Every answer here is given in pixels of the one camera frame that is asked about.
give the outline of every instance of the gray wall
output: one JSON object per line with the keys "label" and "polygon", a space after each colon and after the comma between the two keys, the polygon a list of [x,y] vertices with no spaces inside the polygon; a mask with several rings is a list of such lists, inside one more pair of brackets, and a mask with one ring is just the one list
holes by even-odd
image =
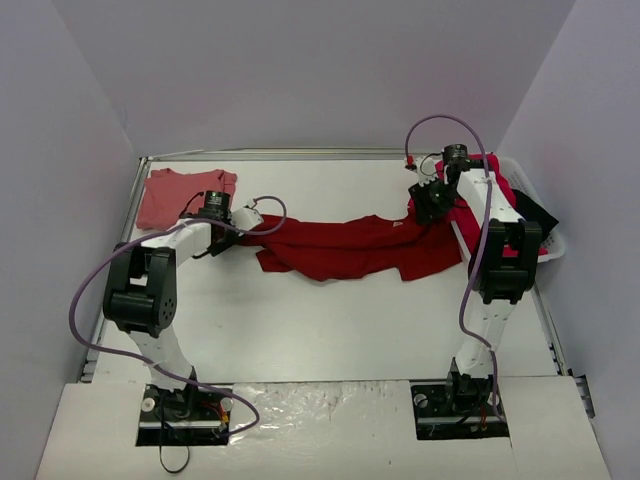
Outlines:
{"label": "gray wall", "polygon": [[614,478],[640,478],[640,2],[581,0],[500,151],[568,240],[540,281]]}
{"label": "gray wall", "polygon": [[[0,478],[33,478],[83,352],[81,277],[112,248],[136,162],[48,0],[0,2]],[[81,312],[89,334],[100,292]]]}
{"label": "gray wall", "polygon": [[140,155],[399,146],[438,111],[495,149],[573,3],[54,0]]}

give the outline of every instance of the table surface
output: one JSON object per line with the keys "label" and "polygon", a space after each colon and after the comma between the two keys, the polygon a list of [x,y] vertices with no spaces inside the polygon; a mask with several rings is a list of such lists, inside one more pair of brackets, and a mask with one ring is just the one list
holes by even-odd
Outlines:
{"label": "table surface", "polygon": [[[505,378],[510,438],[418,441],[406,381],[244,384],[234,391],[262,413],[226,447],[192,447],[181,479],[607,480],[570,377]],[[38,480],[157,480],[156,447],[135,447],[143,386],[67,385]],[[236,403],[232,424],[251,413]],[[164,448],[170,468],[183,447]]]}
{"label": "table surface", "polygon": [[[153,162],[152,169],[238,174],[234,207],[259,195],[282,198],[291,217],[344,222],[406,215],[415,175],[391,160]],[[279,207],[263,202],[263,213]],[[132,237],[142,232],[134,230]],[[444,378],[463,335],[457,316],[466,285],[459,264],[413,282],[396,270],[354,281],[315,282],[264,273],[256,248],[234,247],[178,270],[173,322],[201,380],[215,383],[417,380]],[[135,350],[107,322],[103,345]],[[498,348],[504,377],[556,375],[532,300],[525,294]],[[146,382],[142,364],[100,355],[94,382]]]}

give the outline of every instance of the white plastic basket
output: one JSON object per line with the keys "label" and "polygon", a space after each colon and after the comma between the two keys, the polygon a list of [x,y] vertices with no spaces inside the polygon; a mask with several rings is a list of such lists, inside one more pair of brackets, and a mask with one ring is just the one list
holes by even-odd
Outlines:
{"label": "white plastic basket", "polygon": [[[540,197],[536,193],[531,185],[531,182],[527,178],[522,170],[522,167],[516,162],[514,159],[509,157],[499,157],[500,160],[500,173],[504,178],[507,179],[511,188],[516,188],[521,192],[526,193],[531,197],[538,205],[544,207],[542,201],[540,201]],[[458,245],[460,246],[460,254],[462,255],[463,260],[466,263],[469,263],[469,259],[471,258],[471,253],[467,248],[467,244],[462,238],[462,233],[460,233],[460,229],[456,222],[451,222],[451,226],[453,227],[453,232],[458,239]],[[566,243],[562,235],[558,231],[558,227],[555,227],[551,234],[549,234],[549,238],[547,238],[542,246],[547,249],[547,254],[538,256],[538,263],[548,262],[554,258],[560,258],[564,255],[566,250]]]}

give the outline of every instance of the folded red cloth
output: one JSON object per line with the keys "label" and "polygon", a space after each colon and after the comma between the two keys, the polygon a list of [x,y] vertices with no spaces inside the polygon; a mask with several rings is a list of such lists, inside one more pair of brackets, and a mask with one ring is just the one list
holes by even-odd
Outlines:
{"label": "folded red cloth", "polygon": [[[265,215],[259,228],[274,227],[280,217]],[[288,218],[277,232],[247,237],[244,245],[265,250],[257,258],[265,272],[296,270],[318,281],[357,279],[397,268],[404,281],[426,277],[460,262],[451,227],[417,225],[412,216],[384,220],[372,215],[347,223],[300,222]]]}
{"label": "folded red cloth", "polygon": [[[481,155],[470,155],[469,157],[476,160],[482,158]],[[511,204],[511,206],[515,208],[516,197],[513,193],[513,190],[511,190],[507,179],[500,174],[500,162],[498,160],[498,157],[496,157],[494,154],[489,154],[487,155],[487,160],[489,161],[489,165],[491,165],[491,168],[496,174],[496,181],[498,182],[500,190],[502,190],[502,193],[504,194],[507,201]],[[442,176],[442,162],[437,163],[436,168],[440,176]],[[458,207],[453,208],[445,218],[448,221],[455,220],[458,228],[460,229],[460,233],[464,238],[464,243],[467,245],[469,251],[473,252],[480,238],[480,226],[478,225],[476,217],[473,215],[471,210],[469,208],[466,208],[467,203],[465,201],[458,199],[456,200],[456,205],[458,205]],[[412,211],[412,209],[413,202],[410,201],[409,211]],[[547,249],[544,247],[540,247],[539,254],[544,255],[546,253],[548,253]],[[517,256],[517,252],[514,251],[511,247],[507,246],[504,247],[504,255],[508,257],[515,257]]]}
{"label": "folded red cloth", "polygon": [[[236,191],[235,173],[224,170],[182,174],[170,168],[152,170],[144,181],[145,192],[138,210],[136,226],[142,230],[167,230],[178,221],[187,202],[198,192],[213,190],[231,195]],[[196,213],[204,204],[204,197],[197,197],[187,209]]]}

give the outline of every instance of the metal frame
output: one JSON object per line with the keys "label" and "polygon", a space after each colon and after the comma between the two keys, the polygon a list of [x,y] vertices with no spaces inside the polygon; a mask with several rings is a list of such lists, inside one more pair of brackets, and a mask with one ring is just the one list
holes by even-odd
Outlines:
{"label": "metal frame", "polygon": [[[416,151],[416,155],[425,154],[429,150]],[[282,161],[282,160],[399,160],[404,161],[404,150],[399,148],[273,148],[273,149],[236,149],[206,152],[193,150],[167,155],[140,158],[140,164],[134,179],[129,199],[129,209],[122,229],[120,241],[129,241],[133,231],[135,218],[144,193],[144,180],[149,174],[153,162],[212,162],[212,161]],[[551,355],[557,363],[559,373],[569,376],[569,368],[560,345],[560,339],[549,309],[546,307],[540,291],[534,286],[532,297],[538,311],[542,329],[549,341]],[[100,313],[92,342],[101,343],[104,332],[104,316]],[[91,383],[98,352],[89,351],[80,378],[81,382]]]}

